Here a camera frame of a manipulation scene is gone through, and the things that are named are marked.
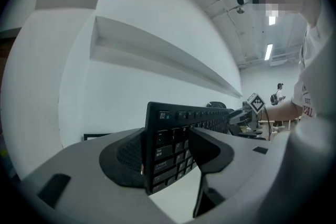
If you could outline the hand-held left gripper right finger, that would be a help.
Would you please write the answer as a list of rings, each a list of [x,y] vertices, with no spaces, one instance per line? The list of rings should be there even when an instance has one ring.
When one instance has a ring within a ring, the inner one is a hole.
[[[297,209],[290,185],[295,132],[272,141],[195,128],[190,151],[201,171],[195,223],[284,223]]]

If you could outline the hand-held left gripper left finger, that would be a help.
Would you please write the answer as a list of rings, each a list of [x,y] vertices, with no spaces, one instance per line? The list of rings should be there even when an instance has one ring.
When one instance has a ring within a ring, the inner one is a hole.
[[[47,223],[167,223],[144,188],[142,133],[64,148],[23,179],[24,197]]]

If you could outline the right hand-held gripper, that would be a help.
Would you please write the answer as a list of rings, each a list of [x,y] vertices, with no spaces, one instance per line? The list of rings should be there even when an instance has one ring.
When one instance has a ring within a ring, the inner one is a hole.
[[[228,124],[236,125],[246,123],[247,125],[258,125],[258,113],[262,111],[265,102],[257,93],[253,93],[243,102],[242,108],[231,112],[228,115]]]

